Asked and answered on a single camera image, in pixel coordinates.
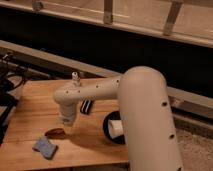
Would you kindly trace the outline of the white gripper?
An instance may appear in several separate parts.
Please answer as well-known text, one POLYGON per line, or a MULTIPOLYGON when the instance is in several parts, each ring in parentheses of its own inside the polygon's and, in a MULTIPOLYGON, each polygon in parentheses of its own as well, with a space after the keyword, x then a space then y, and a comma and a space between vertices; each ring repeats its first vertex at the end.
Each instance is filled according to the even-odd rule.
POLYGON ((77 105, 71 104, 69 106, 61 105, 60 118, 64 124, 73 124, 77 117, 77 105))

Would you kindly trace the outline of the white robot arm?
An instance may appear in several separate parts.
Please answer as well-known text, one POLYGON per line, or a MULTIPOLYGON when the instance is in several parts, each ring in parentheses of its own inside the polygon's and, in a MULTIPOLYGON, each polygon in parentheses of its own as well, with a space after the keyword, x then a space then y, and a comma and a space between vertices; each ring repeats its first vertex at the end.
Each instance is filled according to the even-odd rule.
POLYGON ((159 71, 137 66, 86 86, 72 80, 53 99, 68 125, 75 122, 78 101, 116 99, 131 171, 184 171, 166 80, 159 71))

